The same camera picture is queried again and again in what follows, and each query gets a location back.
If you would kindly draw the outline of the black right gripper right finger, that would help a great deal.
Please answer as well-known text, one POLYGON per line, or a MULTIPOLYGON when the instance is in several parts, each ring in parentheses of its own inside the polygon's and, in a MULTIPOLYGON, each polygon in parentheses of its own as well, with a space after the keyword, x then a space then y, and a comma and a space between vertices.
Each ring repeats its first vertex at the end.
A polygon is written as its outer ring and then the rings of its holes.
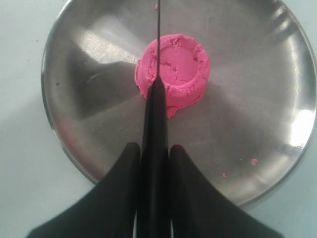
POLYGON ((224 197, 180 145, 171 148, 169 186, 176 238, 281 238, 224 197))

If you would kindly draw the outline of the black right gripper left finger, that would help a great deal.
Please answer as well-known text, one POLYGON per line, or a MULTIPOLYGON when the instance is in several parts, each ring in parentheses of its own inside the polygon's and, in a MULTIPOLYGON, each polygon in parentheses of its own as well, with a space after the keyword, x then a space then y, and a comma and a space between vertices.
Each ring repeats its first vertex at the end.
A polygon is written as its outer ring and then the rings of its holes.
POLYGON ((127 143, 105 177, 30 238, 131 238, 138 197, 140 146, 127 143))

